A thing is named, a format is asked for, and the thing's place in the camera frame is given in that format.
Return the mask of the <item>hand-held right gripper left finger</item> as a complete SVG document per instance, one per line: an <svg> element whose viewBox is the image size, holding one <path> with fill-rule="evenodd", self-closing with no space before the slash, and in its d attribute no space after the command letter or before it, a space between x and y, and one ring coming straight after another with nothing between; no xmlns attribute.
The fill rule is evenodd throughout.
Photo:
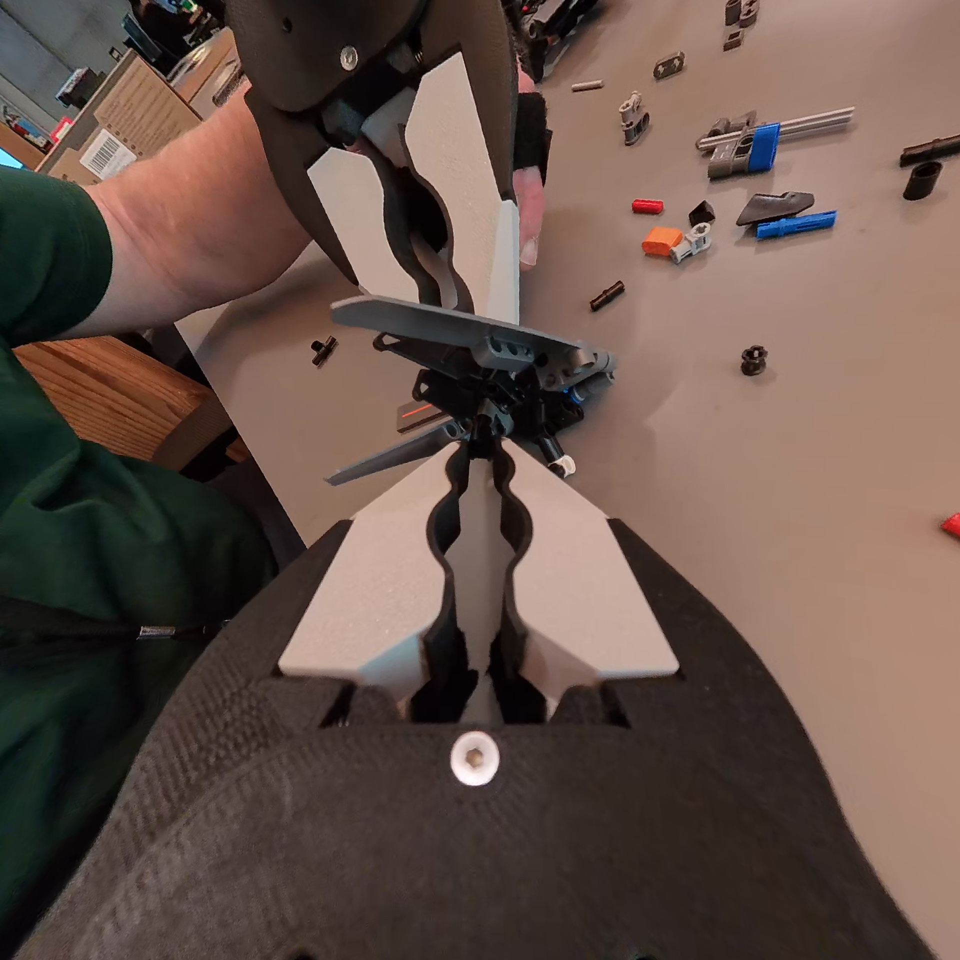
<svg viewBox="0 0 960 960"><path fill-rule="evenodd" d="M452 443L354 516L278 660L283 676L382 688L415 722L461 718L478 674L447 554L470 462Z"/></svg>

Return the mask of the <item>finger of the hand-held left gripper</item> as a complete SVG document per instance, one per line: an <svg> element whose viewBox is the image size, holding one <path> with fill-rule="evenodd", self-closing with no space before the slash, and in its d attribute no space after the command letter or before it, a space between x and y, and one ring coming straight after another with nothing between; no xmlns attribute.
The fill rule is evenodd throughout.
<svg viewBox="0 0 960 960"><path fill-rule="evenodd" d="M330 148L307 174L363 294L449 307L445 215L403 139L414 100L403 88L367 117L328 103L319 120Z"/></svg>
<svg viewBox="0 0 960 960"><path fill-rule="evenodd" d="M501 197L461 52L420 80L405 149L443 211L462 310L518 326L520 211L514 199Z"/></svg>

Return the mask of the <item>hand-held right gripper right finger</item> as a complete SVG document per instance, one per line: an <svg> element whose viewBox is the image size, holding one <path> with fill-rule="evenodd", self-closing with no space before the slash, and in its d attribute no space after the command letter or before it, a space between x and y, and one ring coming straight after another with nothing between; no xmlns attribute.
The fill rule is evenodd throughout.
<svg viewBox="0 0 960 960"><path fill-rule="evenodd" d="M503 721L544 723L574 688L677 676L620 528L515 442L491 463L510 548L487 670Z"/></svg>

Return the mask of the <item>dark grey lego spaceship model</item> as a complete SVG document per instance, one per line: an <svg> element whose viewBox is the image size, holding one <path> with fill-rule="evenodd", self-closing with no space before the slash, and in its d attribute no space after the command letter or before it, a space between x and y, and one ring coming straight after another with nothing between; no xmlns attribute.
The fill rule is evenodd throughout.
<svg viewBox="0 0 960 960"><path fill-rule="evenodd" d="M361 295L331 305L334 324L377 333L373 347L413 362L413 400L445 422L326 477L341 486L466 443L471 457L491 459L507 438L536 445L561 479L576 472L558 435L584 419L585 403L615 381L618 358L583 340L461 311Z"/></svg>

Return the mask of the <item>person's left forearm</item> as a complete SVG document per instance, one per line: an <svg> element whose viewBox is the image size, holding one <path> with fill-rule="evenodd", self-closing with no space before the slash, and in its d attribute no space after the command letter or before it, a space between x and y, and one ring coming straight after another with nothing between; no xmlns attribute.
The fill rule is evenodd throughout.
<svg viewBox="0 0 960 960"><path fill-rule="evenodd" d="M86 192L102 215L111 276L64 337L162 329L269 286L311 239L269 169L245 81L155 156Z"/></svg>

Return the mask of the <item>black lego assembly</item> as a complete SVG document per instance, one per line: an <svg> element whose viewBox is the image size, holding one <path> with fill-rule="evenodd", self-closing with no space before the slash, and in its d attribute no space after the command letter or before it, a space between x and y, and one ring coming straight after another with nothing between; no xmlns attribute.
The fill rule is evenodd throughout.
<svg viewBox="0 0 960 960"><path fill-rule="evenodd" d="M543 80L550 50L574 31L596 1L502 1L523 71Z"/></svg>

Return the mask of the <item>grey and blue lego assembly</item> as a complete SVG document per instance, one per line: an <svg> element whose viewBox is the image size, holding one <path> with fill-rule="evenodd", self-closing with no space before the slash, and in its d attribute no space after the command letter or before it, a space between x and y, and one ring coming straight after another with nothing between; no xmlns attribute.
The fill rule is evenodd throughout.
<svg viewBox="0 0 960 960"><path fill-rule="evenodd" d="M783 140L810 138L842 131L854 119L856 108L808 114L783 122L761 124L755 111L735 118L719 118L695 142L707 156L706 175L712 182L769 172Z"/></svg>

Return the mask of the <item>blue lego axle pin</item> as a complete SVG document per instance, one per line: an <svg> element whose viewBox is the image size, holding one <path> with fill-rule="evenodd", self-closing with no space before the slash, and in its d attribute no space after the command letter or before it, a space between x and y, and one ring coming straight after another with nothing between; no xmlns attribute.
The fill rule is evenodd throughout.
<svg viewBox="0 0 960 960"><path fill-rule="evenodd" d="M836 210L779 218L759 223L754 235L756 240L762 241L827 231L834 227L836 218Z"/></svg>

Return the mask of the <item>long black lego piece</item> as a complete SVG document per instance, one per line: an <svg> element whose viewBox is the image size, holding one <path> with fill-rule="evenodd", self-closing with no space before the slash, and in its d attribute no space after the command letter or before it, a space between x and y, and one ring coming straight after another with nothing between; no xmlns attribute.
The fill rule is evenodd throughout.
<svg viewBox="0 0 960 960"><path fill-rule="evenodd" d="M960 135L957 133L904 148L898 158L898 165L900 168L906 168L928 162L940 162L942 159L959 155L959 152Z"/></svg>

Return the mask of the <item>person's left hand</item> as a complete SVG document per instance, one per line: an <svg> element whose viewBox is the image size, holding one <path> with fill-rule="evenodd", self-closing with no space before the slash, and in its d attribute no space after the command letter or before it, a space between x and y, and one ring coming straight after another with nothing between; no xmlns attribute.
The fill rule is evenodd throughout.
<svg viewBox="0 0 960 960"><path fill-rule="evenodd" d="M519 216L519 269L529 271L538 261L546 210L544 170L549 136L544 97L519 59L516 66L518 99L511 181Z"/></svg>

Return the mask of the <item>small cardboard box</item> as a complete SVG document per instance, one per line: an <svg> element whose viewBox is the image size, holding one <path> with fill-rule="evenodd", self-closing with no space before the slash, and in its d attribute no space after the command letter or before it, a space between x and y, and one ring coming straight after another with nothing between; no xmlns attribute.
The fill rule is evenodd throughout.
<svg viewBox="0 0 960 960"><path fill-rule="evenodd" d="M207 120L232 98L244 79L234 33L223 28L182 58L167 81L201 120Z"/></svg>

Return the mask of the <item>large cardboard box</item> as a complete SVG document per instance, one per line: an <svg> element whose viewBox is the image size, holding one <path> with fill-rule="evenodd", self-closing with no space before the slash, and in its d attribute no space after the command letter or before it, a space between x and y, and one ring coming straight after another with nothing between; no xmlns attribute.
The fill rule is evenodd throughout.
<svg viewBox="0 0 960 960"><path fill-rule="evenodd" d="M194 109L136 52L127 52L35 171L96 186L200 126Z"/></svg>

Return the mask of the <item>person's green sweater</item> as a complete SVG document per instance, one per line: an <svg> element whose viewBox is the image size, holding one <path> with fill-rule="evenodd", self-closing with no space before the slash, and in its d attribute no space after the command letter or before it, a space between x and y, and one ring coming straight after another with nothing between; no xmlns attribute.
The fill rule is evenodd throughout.
<svg viewBox="0 0 960 960"><path fill-rule="evenodd" d="M15 354L88 318L112 267L89 194L2 169L2 597L141 626L233 618L278 572L255 518L216 488L80 438ZM151 641L2 667L2 958L86 855L204 649Z"/></svg>

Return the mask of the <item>wooden cabinet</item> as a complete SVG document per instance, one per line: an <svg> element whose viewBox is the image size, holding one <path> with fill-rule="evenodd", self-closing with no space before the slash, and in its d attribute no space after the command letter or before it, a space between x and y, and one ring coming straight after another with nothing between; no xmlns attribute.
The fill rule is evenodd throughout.
<svg viewBox="0 0 960 960"><path fill-rule="evenodd" d="M210 387L114 337L37 342L14 354L82 439L183 471L222 439L225 456L250 451Z"/></svg>

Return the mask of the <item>black drawstring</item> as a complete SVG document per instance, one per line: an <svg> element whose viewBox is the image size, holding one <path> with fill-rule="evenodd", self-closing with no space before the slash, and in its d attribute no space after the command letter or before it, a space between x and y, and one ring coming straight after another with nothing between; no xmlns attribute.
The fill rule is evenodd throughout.
<svg viewBox="0 0 960 960"><path fill-rule="evenodd" d="M146 642L173 641L204 649L230 620L171 627L118 623L73 610L2 597L2 667L25 666L45 657L92 654Z"/></svg>

